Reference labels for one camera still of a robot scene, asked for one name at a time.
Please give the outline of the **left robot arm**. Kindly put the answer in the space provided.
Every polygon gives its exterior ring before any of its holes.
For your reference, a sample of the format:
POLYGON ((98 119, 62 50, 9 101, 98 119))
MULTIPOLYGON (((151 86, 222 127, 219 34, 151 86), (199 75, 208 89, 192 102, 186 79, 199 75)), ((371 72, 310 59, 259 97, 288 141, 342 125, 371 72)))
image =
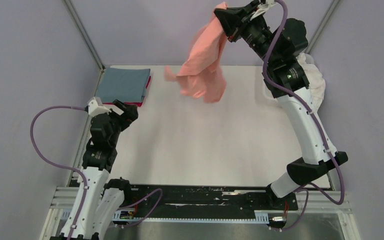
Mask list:
POLYGON ((138 107, 114 100, 110 106, 93 98, 87 106, 90 139, 79 172, 79 188, 72 210, 56 240, 102 240, 118 207, 133 201, 130 182, 110 179, 121 132, 137 118, 138 107))

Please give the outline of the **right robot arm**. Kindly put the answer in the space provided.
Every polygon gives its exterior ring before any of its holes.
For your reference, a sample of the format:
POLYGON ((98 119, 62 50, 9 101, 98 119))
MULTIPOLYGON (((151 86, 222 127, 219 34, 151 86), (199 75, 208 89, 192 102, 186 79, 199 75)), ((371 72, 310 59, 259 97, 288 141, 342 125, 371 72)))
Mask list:
POLYGON ((338 170, 348 156, 329 140, 313 104, 310 82, 297 60, 308 46, 305 23, 289 18, 286 4, 279 1, 282 20, 271 30, 264 14, 274 4, 273 0, 254 0, 242 7, 216 8, 214 14, 229 42, 243 39, 262 59, 264 83, 286 112, 300 145, 302 156, 267 187, 266 204, 278 209, 292 193, 338 170))

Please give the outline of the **salmon pink t-shirt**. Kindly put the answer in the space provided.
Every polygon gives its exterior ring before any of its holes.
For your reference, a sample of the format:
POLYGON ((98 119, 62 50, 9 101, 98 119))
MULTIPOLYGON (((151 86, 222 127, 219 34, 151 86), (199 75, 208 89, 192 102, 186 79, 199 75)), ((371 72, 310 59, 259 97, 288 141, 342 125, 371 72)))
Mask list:
POLYGON ((164 78, 177 82, 180 93, 194 99, 202 98, 212 104, 221 100, 226 80, 221 69, 221 58, 228 38, 214 13, 191 41, 188 58, 174 73, 169 66, 164 68, 164 78))

